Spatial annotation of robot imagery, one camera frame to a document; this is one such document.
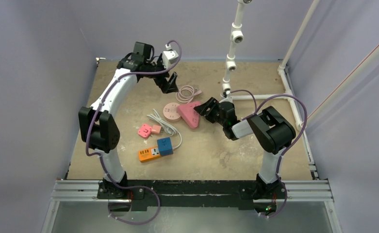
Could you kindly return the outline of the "pink triangular power strip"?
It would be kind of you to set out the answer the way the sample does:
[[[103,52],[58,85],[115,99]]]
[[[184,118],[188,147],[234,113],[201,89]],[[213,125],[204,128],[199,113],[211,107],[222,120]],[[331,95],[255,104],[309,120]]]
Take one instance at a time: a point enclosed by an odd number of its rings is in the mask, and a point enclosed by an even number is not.
[[[199,124],[199,114],[194,110],[195,107],[200,106],[200,101],[189,102],[181,104],[177,107],[178,114],[186,122],[189,128],[195,129]]]

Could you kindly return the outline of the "pink round power strip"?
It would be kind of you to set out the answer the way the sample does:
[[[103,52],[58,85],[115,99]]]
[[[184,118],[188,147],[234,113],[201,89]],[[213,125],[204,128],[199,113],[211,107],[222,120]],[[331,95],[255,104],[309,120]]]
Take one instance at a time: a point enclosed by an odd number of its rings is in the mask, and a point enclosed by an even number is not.
[[[167,121],[176,122],[181,119],[181,116],[177,111],[178,106],[180,106],[180,104],[175,102],[171,102],[165,105],[163,108],[163,115]]]

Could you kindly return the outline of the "light pink small plug adapter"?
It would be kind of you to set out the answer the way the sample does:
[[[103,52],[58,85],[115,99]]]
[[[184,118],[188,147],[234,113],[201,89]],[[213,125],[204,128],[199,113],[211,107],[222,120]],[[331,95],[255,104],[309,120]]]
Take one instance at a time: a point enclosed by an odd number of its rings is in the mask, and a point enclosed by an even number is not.
[[[160,125],[153,125],[151,127],[151,133],[159,135],[162,132],[162,127]]]

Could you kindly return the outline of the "pink square plug adapter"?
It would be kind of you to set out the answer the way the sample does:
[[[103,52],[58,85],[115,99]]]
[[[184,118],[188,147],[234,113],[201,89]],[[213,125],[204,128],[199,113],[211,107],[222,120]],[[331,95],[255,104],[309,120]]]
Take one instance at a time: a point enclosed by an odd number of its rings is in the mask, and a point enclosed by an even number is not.
[[[142,124],[137,133],[142,138],[148,138],[152,133],[152,126],[148,124]]]

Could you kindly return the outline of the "blue cube socket adapter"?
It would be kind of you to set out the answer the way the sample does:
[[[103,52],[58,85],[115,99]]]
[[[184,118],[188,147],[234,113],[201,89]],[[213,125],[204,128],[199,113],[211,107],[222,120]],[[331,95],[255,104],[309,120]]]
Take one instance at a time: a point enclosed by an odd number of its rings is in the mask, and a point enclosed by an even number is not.
[[[158,151],[161,156],[173,154],[173,147],[170,137],[165,137],[157,140]]]

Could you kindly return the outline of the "orange power strip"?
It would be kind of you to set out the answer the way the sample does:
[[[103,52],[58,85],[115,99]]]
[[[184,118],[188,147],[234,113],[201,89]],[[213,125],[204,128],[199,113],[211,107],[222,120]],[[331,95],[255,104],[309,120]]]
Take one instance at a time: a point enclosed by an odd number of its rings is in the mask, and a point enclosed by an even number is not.
[[[160,158],[158,147],[151,147],[138,151],[138,159],[141,163],[149,162]]]

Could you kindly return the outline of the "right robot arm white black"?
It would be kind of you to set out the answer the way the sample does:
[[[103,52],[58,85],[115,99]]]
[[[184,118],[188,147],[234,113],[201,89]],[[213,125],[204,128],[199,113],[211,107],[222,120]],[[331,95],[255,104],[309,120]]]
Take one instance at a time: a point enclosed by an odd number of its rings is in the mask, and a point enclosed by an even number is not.
[[[263,198],[273,194],[279,183],[281,154],[296,137],[294,127],[272,106],[243,120],[236,116],[233,103],[219,102],[215,98],[194,107],[194,110],[210,123],[221,125],[225,136],[232,141],[255,135],[264,150],[262,167],[256,178],[256,191]]]

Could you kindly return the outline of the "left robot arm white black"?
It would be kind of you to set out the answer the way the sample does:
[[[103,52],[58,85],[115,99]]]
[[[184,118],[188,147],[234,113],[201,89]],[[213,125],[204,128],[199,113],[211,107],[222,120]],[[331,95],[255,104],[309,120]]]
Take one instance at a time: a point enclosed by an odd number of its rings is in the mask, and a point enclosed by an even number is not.
[[[154,46],[135,42],[133,51],[125,55],[117,64],[114,77],[103,93],[90,107],[82,107],[78,112],[85,154],[98,157],[104,173],[104,179],[111,182],[109,192],[117,199],[128,193],[126,171],[123,169],[117,153],[120,131],[115,116],[127,94],[138,84],[141,78],[153,79],[162,93],[177,92],[177,74],[169,74],[181,59],[182,48],[172,49],[170,40],[159,56]]]

